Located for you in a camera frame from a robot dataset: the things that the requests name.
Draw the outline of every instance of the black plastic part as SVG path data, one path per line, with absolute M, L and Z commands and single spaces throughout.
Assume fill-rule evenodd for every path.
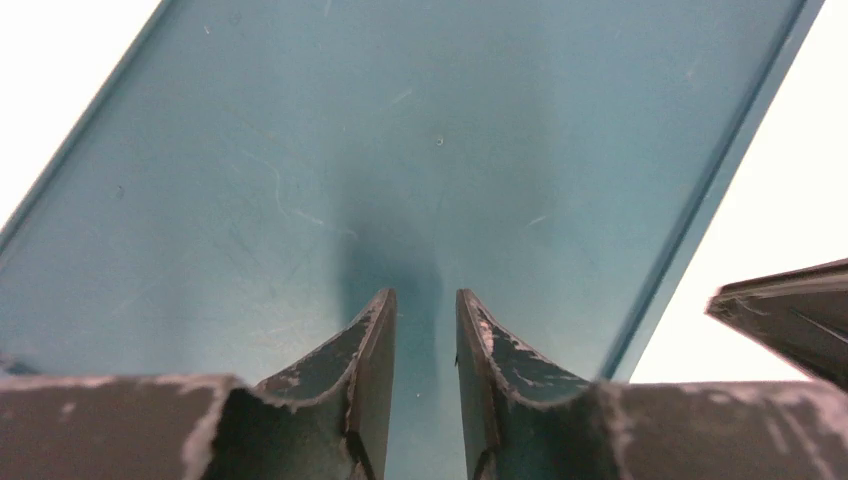
M 727 285 L 707 313 L 848 390 L 848 260 Z
M 229 375 L 0 382 L 3 479 L 382 479 L 396 300 L 255 389 Z
M 469 479 L 843 478 L 848 397 L 812 382 L 585 381 L 457 295 Z

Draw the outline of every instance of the white surface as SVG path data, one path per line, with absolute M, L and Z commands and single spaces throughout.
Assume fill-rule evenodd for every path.
M 10 21 L 0 29 L 5 71 L 0 221 L 14 211 L 157 4 L 30 0 L 4 5 Z M 848 222 L 842 220 L 848 205 L 843 187 L 848 179 L 846 45 L 848 2 L 828 0 L 634 381 L 803 377 L 701 312 L 723 284 L 848 257 Z

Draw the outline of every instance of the teal surface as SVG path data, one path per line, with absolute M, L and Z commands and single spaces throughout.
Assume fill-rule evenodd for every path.
M 638 356 L 817 8 L 175 0 L 3 233 L 0 351 L 257 381 L 394 286 L 387 476 L 461 478 L 455 290 L 582 377 Z

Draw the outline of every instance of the scratched blue surface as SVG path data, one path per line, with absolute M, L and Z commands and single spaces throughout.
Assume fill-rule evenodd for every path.
M 0 351 L 256 381 L 395 286 L 388 478 L 460 478 L 454 291 L 597 375 L 798 8 L 174 1 L 0 253 Z

